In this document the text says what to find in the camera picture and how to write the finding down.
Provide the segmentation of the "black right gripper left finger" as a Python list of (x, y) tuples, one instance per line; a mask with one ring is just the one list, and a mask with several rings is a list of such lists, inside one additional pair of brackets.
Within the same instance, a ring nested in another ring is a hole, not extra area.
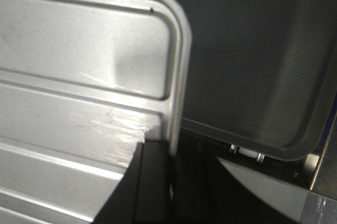
[(138, 143), (124, 177), (93, 223), (169, 223), (169, 188), (167, 143)]

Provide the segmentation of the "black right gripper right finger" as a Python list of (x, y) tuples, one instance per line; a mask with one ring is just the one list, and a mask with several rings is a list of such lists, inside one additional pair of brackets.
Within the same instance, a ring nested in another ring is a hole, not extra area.
[(182, 214), (192, 223), (295, 223), (240, 183), (215, 155), (221, 145), (181, 134)]

